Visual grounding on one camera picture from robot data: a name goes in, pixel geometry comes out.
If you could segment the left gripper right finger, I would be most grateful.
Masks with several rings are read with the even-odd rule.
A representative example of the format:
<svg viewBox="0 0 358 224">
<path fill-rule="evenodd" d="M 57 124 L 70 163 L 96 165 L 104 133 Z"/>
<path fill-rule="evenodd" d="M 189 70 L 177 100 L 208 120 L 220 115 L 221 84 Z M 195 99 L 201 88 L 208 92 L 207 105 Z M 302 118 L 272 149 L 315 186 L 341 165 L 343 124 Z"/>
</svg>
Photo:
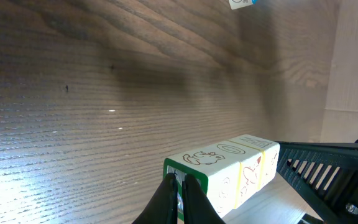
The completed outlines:
<svg viewBox="0 0 358 224">
<path fill-rule="evenodd" d="M 225 224 L 190 174 L 183 181 L 183 215 L 184 224 Z"/>
</svg>

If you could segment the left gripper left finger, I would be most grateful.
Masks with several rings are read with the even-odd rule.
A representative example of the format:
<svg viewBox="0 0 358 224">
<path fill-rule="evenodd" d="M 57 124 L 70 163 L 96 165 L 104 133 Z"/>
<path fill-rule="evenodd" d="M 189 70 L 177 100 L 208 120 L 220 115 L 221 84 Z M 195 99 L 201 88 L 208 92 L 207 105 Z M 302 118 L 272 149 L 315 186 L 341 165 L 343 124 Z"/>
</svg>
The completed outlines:
<svg viewBox="0 0 358 224">
<path fill-rule="evenodd" d="M 178 184 L 176 176 L 168 173 L 143 212 L 133 224 L 177 224 L 178 220 Z"/>
</svg>

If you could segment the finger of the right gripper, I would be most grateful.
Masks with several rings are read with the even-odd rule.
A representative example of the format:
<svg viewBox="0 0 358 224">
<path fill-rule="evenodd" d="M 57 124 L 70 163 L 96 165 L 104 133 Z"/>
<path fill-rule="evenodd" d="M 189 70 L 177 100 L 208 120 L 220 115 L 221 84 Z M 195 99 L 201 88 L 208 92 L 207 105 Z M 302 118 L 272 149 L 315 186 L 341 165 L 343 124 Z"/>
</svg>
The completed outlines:
<svg viewBox="0 0 358 224">
<path fill-rule="evenodd" d="M 277 172 L 325 223 L 358 223 L 358 140 L 279 145 Z"/>
</svg>

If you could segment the white block green Z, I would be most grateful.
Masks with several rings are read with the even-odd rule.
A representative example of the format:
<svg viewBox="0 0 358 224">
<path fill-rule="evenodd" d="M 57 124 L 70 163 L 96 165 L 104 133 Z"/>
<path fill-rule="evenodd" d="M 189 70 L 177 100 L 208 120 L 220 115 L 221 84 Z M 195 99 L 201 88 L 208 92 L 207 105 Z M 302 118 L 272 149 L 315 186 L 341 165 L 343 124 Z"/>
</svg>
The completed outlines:
<svg viewBox="0 0 358 224">
<path fill-rule="evenodd" d="M 223 152 L 188 151 L 164 160 L 163 175 L 175 174 L 178 183 L 178 217 L 184 219 L 182 182 L 193 175 L 219 217 L 234 209 L 240 162 Z"/>
</svg>

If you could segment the white block soccer ball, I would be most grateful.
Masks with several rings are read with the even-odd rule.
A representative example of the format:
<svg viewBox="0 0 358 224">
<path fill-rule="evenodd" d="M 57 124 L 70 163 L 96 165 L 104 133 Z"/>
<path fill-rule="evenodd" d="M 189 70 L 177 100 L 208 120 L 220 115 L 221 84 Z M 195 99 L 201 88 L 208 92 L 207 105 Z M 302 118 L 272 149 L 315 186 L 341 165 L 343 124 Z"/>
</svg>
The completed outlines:
<svg viewBox="0 0 358 224">
<path fill-rule="evenodd" d="M 240 207 L 258 191 L 263 154 L 234 142 L 217 144 L 224 157 L 215 163 L 217 173 L 209 180 L 208 198 L 218 214 Z"/>
</svg>

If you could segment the white block letter M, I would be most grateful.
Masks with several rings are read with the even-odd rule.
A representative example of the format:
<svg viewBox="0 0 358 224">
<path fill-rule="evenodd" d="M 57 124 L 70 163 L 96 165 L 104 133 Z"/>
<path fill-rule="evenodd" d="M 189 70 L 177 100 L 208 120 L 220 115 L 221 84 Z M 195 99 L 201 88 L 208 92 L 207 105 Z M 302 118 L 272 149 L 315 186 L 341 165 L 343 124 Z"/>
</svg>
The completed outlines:
<svg viewBox="0 0 358 224">
<path fill-rule="evenodd" d="M 278 142 L 248 134 L 231 141 L 250 149 L 250 158 L 241 161 L 246 184 L 257 184 L 260 190 L 274 179 L 280 152 Z"/>
</svg>

